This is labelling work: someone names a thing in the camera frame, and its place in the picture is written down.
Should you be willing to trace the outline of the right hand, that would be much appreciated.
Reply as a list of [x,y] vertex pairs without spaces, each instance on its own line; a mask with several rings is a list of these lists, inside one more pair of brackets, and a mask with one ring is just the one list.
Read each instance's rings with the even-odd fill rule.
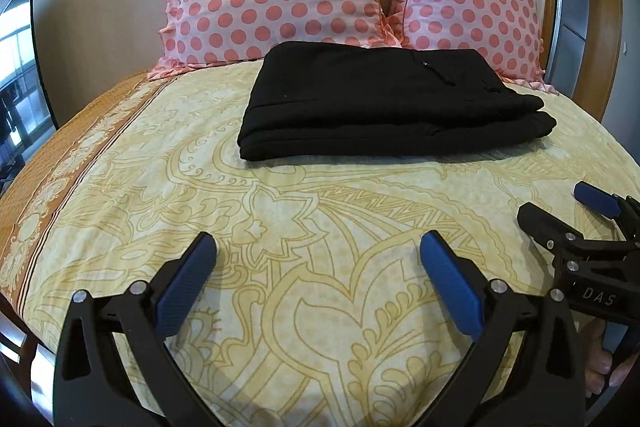
[[605,321],[594,319],[580,332],[585,365],[585,396],[587,398],[592,395],[600,395],[606,379],[610,382],[611,387],[623,384],[638,359],[639,353],[635,353],[626,361],[614,364],[611,353],[602,347],[604,331]]

